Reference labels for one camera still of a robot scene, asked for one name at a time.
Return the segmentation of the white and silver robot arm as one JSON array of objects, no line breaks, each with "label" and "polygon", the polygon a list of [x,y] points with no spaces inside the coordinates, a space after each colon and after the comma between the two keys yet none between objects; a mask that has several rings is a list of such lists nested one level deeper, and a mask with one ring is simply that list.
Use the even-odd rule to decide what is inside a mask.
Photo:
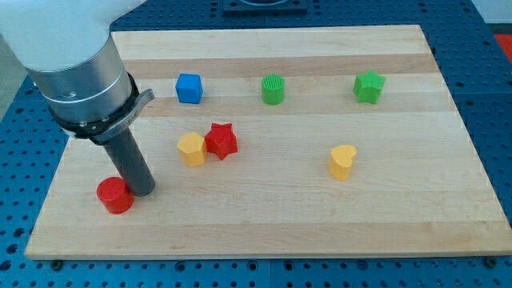
[{"label": "white and silver robot arm", "polygon": [[154,93],[138,90],[110,25],[141,4],[140,0],[1,3],[1,35],[46,98],[55,121],[72,137],[103,146],[138,197],[150,194],[155,180],[130,125]]}]

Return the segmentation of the black flange clamp ring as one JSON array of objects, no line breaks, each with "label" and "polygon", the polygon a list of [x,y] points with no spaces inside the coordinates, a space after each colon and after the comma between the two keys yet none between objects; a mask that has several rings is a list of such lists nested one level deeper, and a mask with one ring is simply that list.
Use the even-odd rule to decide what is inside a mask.
[{"label": "black flange clamp ring", "polygon": [[70,122],[58,116],[53,108],[50,114],[63,130],[72,138],[89,139],[96,145],[103,145],[111,138],[128,129],[141,114],[146,104],[154,100],[152,89],[139,92],[134,78],[128,73],[131,84],[131,94],[127,101],[112,114],[95,122]]}]

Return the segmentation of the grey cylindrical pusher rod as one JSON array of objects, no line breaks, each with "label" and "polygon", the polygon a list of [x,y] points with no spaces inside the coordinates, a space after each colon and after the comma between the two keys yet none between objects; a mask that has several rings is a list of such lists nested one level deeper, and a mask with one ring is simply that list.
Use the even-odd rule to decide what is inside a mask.
[{"label": "grey cylindrical pusher rod", "polygon": [[134,196],[153,192],[154,177],[129,128],[108,140],[103,148]]}]

